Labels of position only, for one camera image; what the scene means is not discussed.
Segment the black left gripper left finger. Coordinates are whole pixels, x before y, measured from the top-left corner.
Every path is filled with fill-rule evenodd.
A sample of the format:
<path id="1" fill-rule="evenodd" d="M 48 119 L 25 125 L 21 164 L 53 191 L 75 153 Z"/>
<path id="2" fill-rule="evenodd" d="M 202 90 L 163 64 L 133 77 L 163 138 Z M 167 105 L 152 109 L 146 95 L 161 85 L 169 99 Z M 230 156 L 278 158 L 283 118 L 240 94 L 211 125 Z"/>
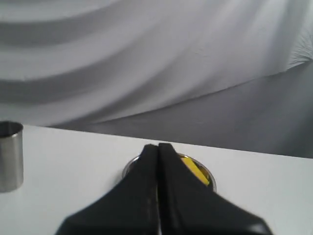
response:
<path id="1" fill-rule="evenodd" d="M 106 195 L 68 216 L 58 235 L 156 235 L 158 147 L 144 146 L 130 172 Z"/>

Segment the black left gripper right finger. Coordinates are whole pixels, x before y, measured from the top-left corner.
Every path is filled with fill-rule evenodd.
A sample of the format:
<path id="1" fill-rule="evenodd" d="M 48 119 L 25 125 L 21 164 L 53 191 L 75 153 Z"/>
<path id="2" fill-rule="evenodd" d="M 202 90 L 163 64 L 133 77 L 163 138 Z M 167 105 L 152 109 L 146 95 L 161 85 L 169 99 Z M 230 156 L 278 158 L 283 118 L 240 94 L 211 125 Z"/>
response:
<path id="1" fill-rule="evenodd" d="M 158 146 L 158 205 L 164 235 L 270 235 L 266 222 L 203 184 L 171 144 Z"/>

